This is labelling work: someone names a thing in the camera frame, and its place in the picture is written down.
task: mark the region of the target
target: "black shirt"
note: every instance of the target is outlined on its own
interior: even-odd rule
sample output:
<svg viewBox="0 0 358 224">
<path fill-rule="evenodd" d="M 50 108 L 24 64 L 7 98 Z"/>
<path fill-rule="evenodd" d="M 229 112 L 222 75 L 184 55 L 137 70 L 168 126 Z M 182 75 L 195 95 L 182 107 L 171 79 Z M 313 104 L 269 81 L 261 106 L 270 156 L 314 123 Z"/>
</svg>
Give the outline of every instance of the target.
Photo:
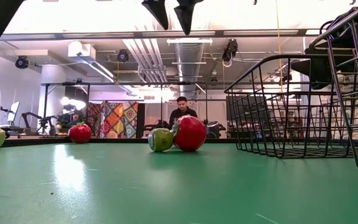
<svg viewBox="0 0 358 224">
<path fill-rule="evenodd" d="M 190 116 L 193 116 L 193 117 L 196 117 L 197 118 L 197 113 L 196 111 L 190 109 L 189 107 L 187 107 L 187 109 L 182 112 L 179 108 L 172 111 L 171 113 L 171 117 L 169 117 L 169 126 L 172 128 L 174 122 L 175 122 L 175 119 L 178 119 L 180 118 L 181 116 L 183 115 L 190 115 Z"/>
</svg>

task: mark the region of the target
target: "wire basket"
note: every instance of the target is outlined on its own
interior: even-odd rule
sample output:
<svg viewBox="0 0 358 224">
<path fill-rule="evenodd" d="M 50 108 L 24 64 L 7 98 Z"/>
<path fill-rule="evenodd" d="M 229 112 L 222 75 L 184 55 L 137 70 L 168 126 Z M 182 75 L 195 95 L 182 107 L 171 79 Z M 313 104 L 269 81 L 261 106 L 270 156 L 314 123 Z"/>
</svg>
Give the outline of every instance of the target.
<svg viewBox="0 0 358 224">
<path fill-rule="evenodd" d="M 358 166 L 358 8 L 338 18 L 306 54 L 264 58 L 225 89 L 239 150 L 355 157 Z M 263 68 L 272 63 L 280 68 L 269 74 Z"/>
</svg>

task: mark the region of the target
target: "red apple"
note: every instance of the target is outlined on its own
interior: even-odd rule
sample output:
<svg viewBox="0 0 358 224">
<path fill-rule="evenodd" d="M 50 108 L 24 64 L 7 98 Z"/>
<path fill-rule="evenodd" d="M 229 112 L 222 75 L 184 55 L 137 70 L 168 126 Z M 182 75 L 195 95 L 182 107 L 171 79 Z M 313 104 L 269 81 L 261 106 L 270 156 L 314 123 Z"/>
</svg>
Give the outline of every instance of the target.
<svg viewBox="0 0 358 224">
<path fill-rule="evenodd" d="M 195 152 L 206 139 L 206 128 L 202 121 L 190 115 L 182 116 L 173 127 L 173 142 L 185 152 Z"/>
<path fill-rule="evenodd" d="M 75 143 L 87 143 L 92 136 L 91 128 L 86 124 L 74 126 L 68 130 L 68 137 Z"/>
</svg>

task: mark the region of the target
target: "green table surface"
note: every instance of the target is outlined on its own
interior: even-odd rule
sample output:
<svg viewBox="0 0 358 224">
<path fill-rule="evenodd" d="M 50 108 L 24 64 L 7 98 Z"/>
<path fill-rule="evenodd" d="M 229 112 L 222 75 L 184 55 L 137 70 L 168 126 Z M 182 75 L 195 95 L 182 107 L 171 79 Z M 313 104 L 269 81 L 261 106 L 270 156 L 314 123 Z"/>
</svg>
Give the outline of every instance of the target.
<svg viewBox="0 0 358 224">
<path fill-rule="evenodd" d="M 0 149 L 0 223 L 358 224 L 353 159 L 279 160 L 205 144 Z"/>
</svg>

